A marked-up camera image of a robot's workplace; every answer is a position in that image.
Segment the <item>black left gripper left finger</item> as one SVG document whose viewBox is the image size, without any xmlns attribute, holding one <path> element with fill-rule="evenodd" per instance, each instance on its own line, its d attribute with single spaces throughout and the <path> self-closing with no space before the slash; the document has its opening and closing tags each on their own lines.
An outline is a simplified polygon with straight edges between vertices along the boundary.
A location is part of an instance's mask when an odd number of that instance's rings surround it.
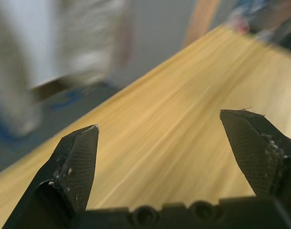
<svg viewBox="0 0 291 229">
<path fill-rule="evenodd" d="M 5 222 L 5 229 L 68 229 L 85 211 L 93 185 L 99 128 L 61 138 Z"/>
</svg>

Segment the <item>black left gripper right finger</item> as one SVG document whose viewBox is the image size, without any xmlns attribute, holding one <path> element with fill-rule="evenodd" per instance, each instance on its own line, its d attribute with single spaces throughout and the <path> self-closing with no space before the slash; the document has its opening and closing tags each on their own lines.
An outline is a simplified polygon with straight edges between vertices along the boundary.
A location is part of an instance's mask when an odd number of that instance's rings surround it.
<svg viewBox="0 0 291 229">
<path fill-rule="evenodd" d="M 257 196 L 275 196 L 291 210 L 291 139 L 265 116 L 221 110 L 236 162 Z"/>
</svg>

